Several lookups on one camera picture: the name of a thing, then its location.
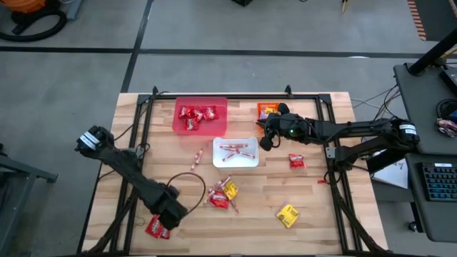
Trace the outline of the black backlit keyboard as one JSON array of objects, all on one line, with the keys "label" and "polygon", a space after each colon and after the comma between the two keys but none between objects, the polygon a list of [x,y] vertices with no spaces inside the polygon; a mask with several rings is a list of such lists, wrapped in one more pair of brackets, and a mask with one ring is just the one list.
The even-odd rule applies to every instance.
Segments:
[{"label": "black backlit keyboard", "polygon": [[452,163],[420,163],[419,166],[428,201],[457,202],[457,166]]}]

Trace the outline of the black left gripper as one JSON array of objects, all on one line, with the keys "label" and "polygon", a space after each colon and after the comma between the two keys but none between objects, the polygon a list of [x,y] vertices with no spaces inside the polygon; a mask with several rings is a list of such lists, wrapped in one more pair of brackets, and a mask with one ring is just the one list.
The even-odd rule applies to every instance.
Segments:
[{"label": "black left gripper", "polygon": [[178,226],[182,219],[189,213],[177,197],[179,192],[174,186],[167,186],[165,183],[159,183],[161,194],[151,207],[152,214],[161,215],[161,225],[171,231],[176,225]]}]

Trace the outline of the grey metal stand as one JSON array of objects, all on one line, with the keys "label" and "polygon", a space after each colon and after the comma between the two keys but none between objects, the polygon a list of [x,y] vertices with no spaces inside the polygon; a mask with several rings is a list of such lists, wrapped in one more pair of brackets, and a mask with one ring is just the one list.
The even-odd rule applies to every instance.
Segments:
[{"label": "grey metal stand", "polygon": [[0,143],[0,257],[10,249],[19,218],[31,194],[35,180],[55,183],[58,175],[15,161],[3,152]]}]

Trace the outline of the black laptop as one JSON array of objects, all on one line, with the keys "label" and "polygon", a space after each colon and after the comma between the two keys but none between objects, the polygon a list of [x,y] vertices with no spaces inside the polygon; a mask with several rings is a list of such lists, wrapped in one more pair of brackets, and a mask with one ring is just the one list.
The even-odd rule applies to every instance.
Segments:
[{"label": "black laptop", "polygon": [[457,69],[446,68],[440,73],[444,84],[457,96]]}]

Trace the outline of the small orange mesh basket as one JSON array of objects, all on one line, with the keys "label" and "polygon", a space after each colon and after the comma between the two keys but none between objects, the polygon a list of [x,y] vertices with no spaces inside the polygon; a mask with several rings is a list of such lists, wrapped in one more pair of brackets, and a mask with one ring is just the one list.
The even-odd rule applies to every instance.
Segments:
[{"label": "small orange mesh basket", "polygon": [[278,109],[278,106],[279,106],[279,103],[257,103],[257,116],[258,116],[258,119],[259,119],[259,113],[260,113],[261,108],[270,107],[270,108],[277,108]]}]

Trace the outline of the white paper sheet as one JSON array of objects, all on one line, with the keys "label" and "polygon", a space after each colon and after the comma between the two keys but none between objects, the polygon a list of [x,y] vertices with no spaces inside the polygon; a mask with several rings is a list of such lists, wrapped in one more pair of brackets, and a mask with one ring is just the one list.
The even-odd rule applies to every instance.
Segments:
[{"label": "white paper sheet", "polygon": [[375,172],[372,179],[382,183],[408,189],[408,165],[403,158],[380,171]]}]

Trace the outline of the dark grey desk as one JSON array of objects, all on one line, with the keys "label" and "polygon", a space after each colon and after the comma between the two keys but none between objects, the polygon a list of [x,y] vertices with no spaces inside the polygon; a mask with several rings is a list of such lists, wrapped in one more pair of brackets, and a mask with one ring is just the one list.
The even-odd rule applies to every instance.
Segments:
[{"label": "dark grey desk", "polygon": [[440,77],[442,71],[428,67],[414,76],[405,64],[393,68],[408,119],[420,137],[417,148],[422,154],[457,155],[457,136],[449,137],[436,127],[436,105],[442,100],[457,99]]},{"label": "dark grey desk", "polygon": [[431,241],[457,243],[457,202],[428,201],[419,166],[420,163],[452,163],[457,166],[457,157],[408,153],[405,159],[417,230],[425,233]]}]

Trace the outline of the pink translucent plastic bin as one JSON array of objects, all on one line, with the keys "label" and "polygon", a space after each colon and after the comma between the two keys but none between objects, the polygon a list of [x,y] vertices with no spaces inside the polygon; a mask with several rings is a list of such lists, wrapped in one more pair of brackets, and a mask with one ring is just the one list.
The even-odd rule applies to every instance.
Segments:
[{"label": "pink translucent plastic bin", "polygon": [[[197,131],[187,131],[185,129],[186,119],[178,118],[178,112],[181,106],[199,106],[201,109],[204,106],[215,106],[219,117],[213,121],[202,119],[199,122],[199,129]],[[224,97],[178,97],[175,103],[172,129],[176,134],[185,136],[223,136],[227,129],[227,108],[228,100]]]}]

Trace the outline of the black diagonal pole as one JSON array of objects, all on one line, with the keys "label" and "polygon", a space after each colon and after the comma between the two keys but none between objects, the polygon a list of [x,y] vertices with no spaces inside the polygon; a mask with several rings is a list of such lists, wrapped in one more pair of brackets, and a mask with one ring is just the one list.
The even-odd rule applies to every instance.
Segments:
[{"label": "black diagonal pole", "polygon": [[410,66],[406,66],[409,74],[417,76],[422,71],[430,66],[433,62],[438,60],[442,55],[449,51],[454,45],[457,44],[457,29],[447,35],[444,39],[439,41],[431,50],[425,53],[419,60]]}]

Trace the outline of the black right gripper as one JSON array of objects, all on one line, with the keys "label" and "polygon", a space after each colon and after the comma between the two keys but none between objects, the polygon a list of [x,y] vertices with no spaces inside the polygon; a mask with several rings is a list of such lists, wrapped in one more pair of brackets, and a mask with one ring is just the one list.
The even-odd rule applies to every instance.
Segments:
[{"label": "black right gripper", "polygon": [[280,114],[270,114],[267,119],[260,119],[256,125],[263,131],[259,146],[264,151],[278,148],[281,138],[309,144],[311,125],[308,120],[290,112],[285,103],[278,106]]}]

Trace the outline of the colourful candy bag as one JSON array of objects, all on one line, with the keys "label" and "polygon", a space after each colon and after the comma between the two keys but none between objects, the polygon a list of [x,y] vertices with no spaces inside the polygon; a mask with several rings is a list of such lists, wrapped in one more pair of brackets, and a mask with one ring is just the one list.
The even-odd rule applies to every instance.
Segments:
[{"label": "colourful candy bag", "polygon": [[436,119],[436,126],[441,133],[449,137],[457,136],[457,124],[450,120]]}]

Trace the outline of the black floor mat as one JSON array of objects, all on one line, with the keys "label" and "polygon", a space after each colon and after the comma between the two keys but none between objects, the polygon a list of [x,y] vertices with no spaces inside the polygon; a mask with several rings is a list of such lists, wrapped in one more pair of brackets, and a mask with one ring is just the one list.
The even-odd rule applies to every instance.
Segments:
[{"label": "black floor mat", "polygon": [[426,41],[440,41],[457,29],[457,0],[414,0]]}]

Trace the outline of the orange vacuum cleaner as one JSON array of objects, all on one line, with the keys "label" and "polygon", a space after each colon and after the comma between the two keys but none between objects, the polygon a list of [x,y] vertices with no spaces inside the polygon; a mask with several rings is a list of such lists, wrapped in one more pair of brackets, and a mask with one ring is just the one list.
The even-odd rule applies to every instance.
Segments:
[{"label": "orange vacuum cleaner", "polygon": [[46,0],[0,0],[10,11],[30,14],[45,7]]}]

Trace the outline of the orange black striped strip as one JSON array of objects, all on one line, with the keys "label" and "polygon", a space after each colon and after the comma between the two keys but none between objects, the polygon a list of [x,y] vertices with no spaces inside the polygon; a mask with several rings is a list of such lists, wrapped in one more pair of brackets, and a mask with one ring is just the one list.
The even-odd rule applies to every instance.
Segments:
[{"label": "orange black striped strip", "polygon": [[416,2],[414,0],[407,0],[407,4],[408,4],[409,10],[411,12],[411,16],[412,16],[414,25],[416,27],[418,37],[420,40],[425,41],[426,32],[425,32],[425,29],[424,29],[422,21],[421,21],[421,17],[418,12]]}]

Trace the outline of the white plastic bin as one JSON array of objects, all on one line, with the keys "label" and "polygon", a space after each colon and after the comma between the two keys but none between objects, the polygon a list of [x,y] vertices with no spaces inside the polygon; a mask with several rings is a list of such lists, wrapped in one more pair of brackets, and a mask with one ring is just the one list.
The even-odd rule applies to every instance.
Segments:
[{"label": "white plastic bin", "polygon": [[[219,148],[220,145],[232,145],[232,144],[249,144],[246,148],[235,148],[235,149],[223,149]],[[227,161],[222,161],[222,158],[232,151],[243,151],[251,153],[256,156],[256,159],[248,158],[242,155],[236,155]],[[216,168],[254,168],[259,164],[259,153],[258,153],[258,140],[256,137],[242,138],[242,139],[224,139],[215,138],[213,140],[213,165]]]}]

